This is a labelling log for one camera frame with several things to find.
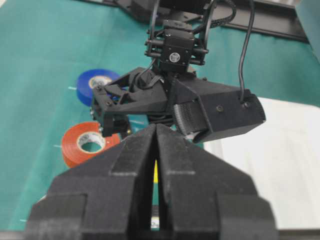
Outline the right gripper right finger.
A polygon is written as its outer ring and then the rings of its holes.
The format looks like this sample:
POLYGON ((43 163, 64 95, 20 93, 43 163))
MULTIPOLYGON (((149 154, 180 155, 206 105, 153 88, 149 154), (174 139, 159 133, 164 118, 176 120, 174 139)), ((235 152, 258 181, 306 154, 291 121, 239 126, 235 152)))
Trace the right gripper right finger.
POLYGON ((157 125, 160 229, 173 240, 276 240, 268 201, 252 178, 157 125))

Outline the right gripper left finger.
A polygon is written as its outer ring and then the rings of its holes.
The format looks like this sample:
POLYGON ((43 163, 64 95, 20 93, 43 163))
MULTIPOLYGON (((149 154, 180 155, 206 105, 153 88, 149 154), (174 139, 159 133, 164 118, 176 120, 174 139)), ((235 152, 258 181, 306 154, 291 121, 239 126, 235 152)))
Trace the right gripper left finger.
POLYGON ((154 142, 149 125, 55 177, 34 204, 27 240, 131 240, 151 228, 154 142))

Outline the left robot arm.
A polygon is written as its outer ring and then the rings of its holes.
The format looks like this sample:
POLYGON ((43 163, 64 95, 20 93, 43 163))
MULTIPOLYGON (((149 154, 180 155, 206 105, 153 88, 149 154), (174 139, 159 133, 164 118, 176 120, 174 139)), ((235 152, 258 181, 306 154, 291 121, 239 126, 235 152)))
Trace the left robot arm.
POLYGON ((205 64, 210 29, 230 21, 212 19, 216 5, 214 0, 155 2, 145 43, 150 65, 93 89, 90 113, 102 136, 124 132, 128 115, 146 115, 152 124, 176 126, 195 143, 245 134, 264 121, 260 102, 244 85, 209 82, 190 70, 191 65, 205 64), (192 28, 165 20, 162 29, 155 30, 161 6, 200 12, 203 22, 192 28))

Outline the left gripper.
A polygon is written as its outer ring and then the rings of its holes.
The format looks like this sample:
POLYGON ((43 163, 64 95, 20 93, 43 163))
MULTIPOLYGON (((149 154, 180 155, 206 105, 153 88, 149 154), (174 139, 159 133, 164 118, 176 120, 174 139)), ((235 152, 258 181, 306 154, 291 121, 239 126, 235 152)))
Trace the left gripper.
POLYGON ((95 87, 90 114, 98 121, 103 137, 124 133, 128 115, 146 115, 151 124, 173 124, 170 91, 172 83, 151 69, 137 67, 104 86, 95 87))

